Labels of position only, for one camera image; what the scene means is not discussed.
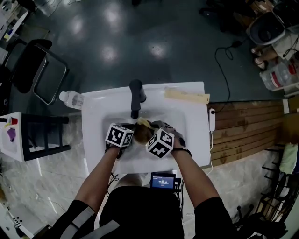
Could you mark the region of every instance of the digital display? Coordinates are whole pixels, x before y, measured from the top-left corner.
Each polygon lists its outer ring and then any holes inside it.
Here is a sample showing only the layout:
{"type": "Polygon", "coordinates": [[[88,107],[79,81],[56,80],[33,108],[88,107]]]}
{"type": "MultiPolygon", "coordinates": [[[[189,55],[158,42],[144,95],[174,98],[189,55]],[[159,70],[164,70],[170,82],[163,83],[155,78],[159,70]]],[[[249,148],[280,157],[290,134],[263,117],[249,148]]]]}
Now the digital display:
{"type": "Polygon", "coordinates": [[[154,188],[173,189],[173,177],[153,176],[152,180],[152,187],[154,188]]]}

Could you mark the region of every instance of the white bottle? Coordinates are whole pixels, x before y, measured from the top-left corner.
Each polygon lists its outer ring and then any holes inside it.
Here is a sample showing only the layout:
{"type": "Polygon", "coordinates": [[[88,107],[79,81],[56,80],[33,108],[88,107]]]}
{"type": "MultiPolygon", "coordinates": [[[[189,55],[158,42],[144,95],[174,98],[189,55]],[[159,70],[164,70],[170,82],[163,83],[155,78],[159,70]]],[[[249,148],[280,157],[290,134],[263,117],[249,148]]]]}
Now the white bottle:
{"type": "Polygon", "coordinates": [[[77,110],[82,109],[84,102],[84,96],[75,91],[62,91],[59,95],[59,99],[64,102],[67,107],[77,110]]]}

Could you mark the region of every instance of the sink basin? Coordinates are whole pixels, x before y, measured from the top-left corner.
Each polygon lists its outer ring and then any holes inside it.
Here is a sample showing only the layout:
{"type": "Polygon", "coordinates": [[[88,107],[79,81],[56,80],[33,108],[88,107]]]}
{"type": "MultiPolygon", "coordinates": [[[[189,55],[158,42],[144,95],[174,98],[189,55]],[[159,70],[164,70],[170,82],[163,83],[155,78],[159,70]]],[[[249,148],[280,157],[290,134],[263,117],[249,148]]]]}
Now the sink basin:
{"type": "MultiPolygon", "coordinates": [[[[182,88],[185,91],[204,93],[203,82],[144,85],[147,100],[141,103],[139,117],[151,122],[161,120],[172,125],[186,141],[187,148],[200,166],[209,164],[209,130],[206,105],[189,101],[167,99],[165,87],[182,88]]],[[[83,141],[89,172],[97,165],[105,152],[105,137],[111,123],[135,124],[131,115],[131,91],[129,87],[84,93],[82,108],[83,141]]],[[[115,164],[114,172],[144,173],[177,169],[171,154],[158,159],[145,150],[145,146],[133,139],[115,164]]]]}

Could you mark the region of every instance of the faucet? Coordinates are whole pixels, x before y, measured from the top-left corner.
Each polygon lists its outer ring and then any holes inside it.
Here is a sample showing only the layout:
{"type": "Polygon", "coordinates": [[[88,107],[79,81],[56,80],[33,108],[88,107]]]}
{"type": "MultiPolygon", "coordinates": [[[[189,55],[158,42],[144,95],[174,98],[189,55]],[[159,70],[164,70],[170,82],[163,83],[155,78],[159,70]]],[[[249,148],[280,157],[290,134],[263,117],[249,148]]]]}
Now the faucet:
{"type": "Polygon", "coordinates": [[[141,109],[140,103],[143,103],[146,100],[146,95],[144,93],[142,82],[140,80],[132,80],[129,87],[132,93],[131,118],[137,119],[139,111],[141,109]]]}

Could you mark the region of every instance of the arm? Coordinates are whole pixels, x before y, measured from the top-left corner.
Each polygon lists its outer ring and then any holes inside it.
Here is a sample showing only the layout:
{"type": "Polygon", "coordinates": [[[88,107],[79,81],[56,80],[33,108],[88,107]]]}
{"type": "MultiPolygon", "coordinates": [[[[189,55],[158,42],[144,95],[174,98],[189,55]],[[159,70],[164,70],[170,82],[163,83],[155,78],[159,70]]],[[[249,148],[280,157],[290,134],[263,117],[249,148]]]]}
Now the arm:
{"type": "Polygon", "coordinates": [[[82,201],[98,213],[105,197],[110,173],[120,148],[111,147],[104,154],[98,165],[85,179],[75,200],[82,201]]]}
{"type": "MultiPolygon", "coordinates": [[[[174,140],[174,147],[182,148],[177,138],[174,140]]],[[[182,173],[187,192],[194,208],[209,198],[219,197],[211,180],[186,151],[174,151],[172,152],[172,156],[176,160],[182,173]]]]}

